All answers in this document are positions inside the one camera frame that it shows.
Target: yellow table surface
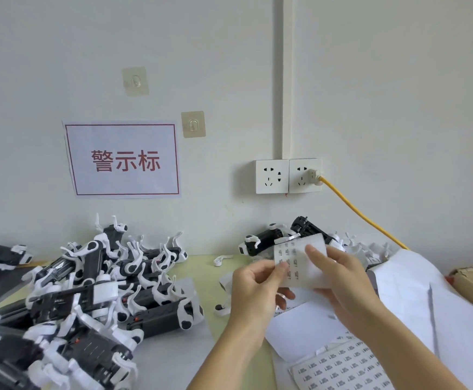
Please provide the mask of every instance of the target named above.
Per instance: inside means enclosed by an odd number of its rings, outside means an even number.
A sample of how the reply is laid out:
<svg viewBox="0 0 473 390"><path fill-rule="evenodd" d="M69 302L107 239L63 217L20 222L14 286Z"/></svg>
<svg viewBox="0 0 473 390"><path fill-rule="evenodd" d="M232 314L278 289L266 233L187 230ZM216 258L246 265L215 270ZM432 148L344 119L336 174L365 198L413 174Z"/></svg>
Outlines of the yellow table surface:
<svg viewBox="0 0 473 390"><path fill-rule="evenodd" d="M189 256L187 261L175 265L169 274L176 275L177 279L193 278L211 334L216 341L228 322L228 316L218 317L213 313L215 305L221 304L227 297L218 279L227 272L248 264L250 259L248 256L235 255L224 259L222 266L215 267L215 258L216 256ZM1 302L0 306L25 298L27 294L27 288L23 288ZM271 348L266 341L247 368L241 389L276 390Z"/></svg>

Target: red border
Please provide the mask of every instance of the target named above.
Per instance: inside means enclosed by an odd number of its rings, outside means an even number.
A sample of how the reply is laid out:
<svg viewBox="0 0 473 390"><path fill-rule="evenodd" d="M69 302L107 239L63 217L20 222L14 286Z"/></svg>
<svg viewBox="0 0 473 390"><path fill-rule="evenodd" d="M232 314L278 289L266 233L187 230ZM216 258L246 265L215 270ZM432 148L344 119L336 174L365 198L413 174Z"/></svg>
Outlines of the red border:
<svg viewBox="0 0 473 390"><path fill-rule="evenodd" d="M107 193L107 194L79 194L77 192L76 177L74 175L74 164L72 163L71 143L69 141L68 127L84 127L84 126L173 126L173 137L175 144L175 171L177 175L177 193ZM65 124L65 133L67 135L67 145L69 146L69 159L71 161L72 178L74 179L74 190L76 196L176 196L180 194L179 190L179 161L177 159L177 137L175 135L175 124L172 123L123 123L123 124Z"/></svg>

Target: wall socket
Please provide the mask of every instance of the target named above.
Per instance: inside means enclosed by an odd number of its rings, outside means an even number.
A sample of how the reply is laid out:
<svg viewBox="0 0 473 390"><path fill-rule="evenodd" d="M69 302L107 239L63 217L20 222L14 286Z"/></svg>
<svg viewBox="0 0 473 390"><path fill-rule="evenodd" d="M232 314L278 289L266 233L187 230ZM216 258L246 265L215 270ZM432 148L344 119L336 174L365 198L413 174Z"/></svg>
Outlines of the wall socket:
<svg viewBox="0 0 473 390"><path fill-rule="evenodd" d="M321 191L321 186L314 184L316 176L311 174L311 170L322 172L320 158L289 160L289 193Z"/></svg>
<svg viewBox="0 0 473 390"><path fill-rule="evenodd" d="M256 193L289 192L289 160L256 160Z"/></svg>

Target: right hand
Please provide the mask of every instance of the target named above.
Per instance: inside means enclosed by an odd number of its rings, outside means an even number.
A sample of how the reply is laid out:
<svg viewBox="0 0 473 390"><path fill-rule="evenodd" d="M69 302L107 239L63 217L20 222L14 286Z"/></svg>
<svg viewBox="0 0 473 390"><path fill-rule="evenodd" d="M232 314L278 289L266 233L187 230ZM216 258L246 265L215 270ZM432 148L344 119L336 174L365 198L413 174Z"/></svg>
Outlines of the right hand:
<svg viewBox="0 0 473 390"><path fill-rule="evenodd" d="M377 297L363 265L356 257L331 246L326 249L328 256L312 245L305 247L305 253L325 273L331 284L331 288L317 288L315 291L329 300L344 326L364 341L375 331L376 319L389 311Z"/></svg>

